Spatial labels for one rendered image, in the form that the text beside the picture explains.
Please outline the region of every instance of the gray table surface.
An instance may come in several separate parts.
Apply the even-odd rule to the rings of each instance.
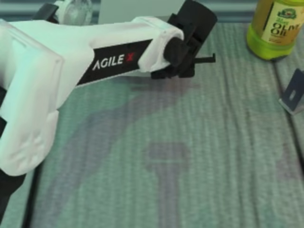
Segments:
[[[278,78],[288,84],[304,56],[298,48],[277,66],[256,58],[247,27],[218,24],[200,52],[217,62],[197,65],[192,79],[75,89],[31,228],[302,227],[304,113],[290,118],[279,105]]]

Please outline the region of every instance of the plastic bottle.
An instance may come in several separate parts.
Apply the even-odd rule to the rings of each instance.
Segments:
[[[304,0],[259,0],[247,32],[247,45],[258,57],[288,56],[304,23]]]

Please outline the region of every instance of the green label logo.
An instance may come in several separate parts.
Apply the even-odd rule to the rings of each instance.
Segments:
[[[296,11],[294,9],[284,9],[277,14],[279,17],[286,19],[296,19]]]

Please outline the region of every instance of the clear plastic object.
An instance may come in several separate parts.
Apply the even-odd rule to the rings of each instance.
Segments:
[[[89,25],[93,15],[91,0],[59,0],[56,16],[59,24],[63,25]]]

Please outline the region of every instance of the red x letter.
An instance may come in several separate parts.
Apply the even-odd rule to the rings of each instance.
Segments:
[[[127,57],[127,62],[133,61],[133,57],[134,57],[134,52],[129,53]]]

